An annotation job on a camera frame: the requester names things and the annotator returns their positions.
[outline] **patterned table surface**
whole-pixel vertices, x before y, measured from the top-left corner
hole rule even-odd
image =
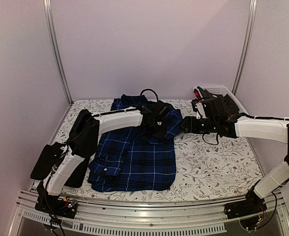
[[[194,116],[190,100],[164,100],[181,110],[183,116]],[[54,142],[64,142],[82,109],[90,112],[109,111],[113,100],[76,101],[63,121]],[[215,143],[215,135],[205,136]],[[244,195],[261,177],[256,157],[245,138],[219,138],[213,146],[202,135],[179,133],[174,139],[176,178],[165,191],[99,193],[87,182],[89,169],[81,188],[63,187],[62,193],[80,198],[98,198],[135,202],[183,202],[213,200]]]

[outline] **plaid shirt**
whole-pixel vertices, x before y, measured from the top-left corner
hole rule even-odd
[[[136,105],[151,106],[145,96],[115,99],[111,110]],[[176,163],[173,138],[183,120],[180,110],[168,104],[169,114],[162,123],[167,127],[163,140],[144,135],[140,127],[128,127],[102,135],[94,160],[89,164],[88,182],[99,192],[165,190],[175,179]]]

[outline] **white wall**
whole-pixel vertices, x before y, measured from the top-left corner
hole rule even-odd
[[[253,115],[289,116],[289,1],[262,0],[237,97]],[[287,146],[253,140],[266,172],[283,160]],[[289,209],[289,184],[282,190]]]
[[[232,88],[249,0],[54,0],[74,100],[139,94],[190,98],[191,88]]]
[[[0,236],[66,108],[42,1],[0,0]]]

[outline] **plastic basket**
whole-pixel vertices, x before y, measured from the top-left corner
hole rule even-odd
[[[225,96],[226,94],[228,94],[232,100],[236,103],[236,105],[239,108],[239,112],[245,112],[247,113],[246,109],[243,107],[243,105],[239,102],[239,100],[234,96],[234,94],[227,88],[224,86],[200,86],[203,89],[208,90],[210,93],[213,94],[221,94],[223,96]]]

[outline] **metal rail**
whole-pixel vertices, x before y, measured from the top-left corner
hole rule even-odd
[[[247,28],[246,28],[246,33],[245,33],[245,39],[244,39],[242,54],[241,54],[241,58],[240,58],[240,61],[239,61],[239,64],[238,64],[236,78],[235,78],[235,81],[234,81],[234,84],[233,84],[233,89],[232,89],[232,93],[234,95],[236,95],[236,93],[238,91],[238,88],[239,88],[239,85],[240,85],[240,81],[241,81],[241,77],[242,77],[243,70],[244,70],[246,57],[247,57],[247,54],[248,54],[248,49],[249,49],[250,41],[251,41],[251,38],[252,38],[253,28],[254,28],[256,7],[257,7],[257,0],[251,0],[250,6],[249,6]]]
[[[276,195],[284,235],[289,236],[286,206],[281,193],[278,191]],[[34,210],[37,197],[35,193],[21,191],[16,203],[15,226],[21,222],[22,217],[49,224],[48,214]],[[186,206],[169,204],[117,206],[115,203],[100,203],[94,199],[85,202],[79,200],[75,219],[63,218],[62,225],[64,229],[100,236],[212,235],[226,232],[225,223],[238,220],[228,220],[223,212],[224,205],[234,201],[227,200],[220,203],[214,201],[203,205],[195,202]],[[273,211],[274,197],[268,196],[265,201],[267,211]],[[17,230],[18,227],[12,227],[10,236],[15,236]]]
[[[44,10],[45,10],[45,16],[46,16],[46,21],[47,21],[48,32],[49,32],[49,36],[50,36],[51,43],[52,43],[52,48],[53,48],[55,61],[56,61],[57,68],[58,68],[60,82],[64,90],[67,102],[69,103],[69,105],[71,105],[73,103],[73,100],[70,94],[69,86],[66,80],[64,68],[62,66],[61,57],[59,53],[59,48],[58,48],[58,43],[57,43],[57,38],[56,38],[56,31],[55,31],[54,21],[53,21],[51,0],[43,0],[43,2],[44,2]]]

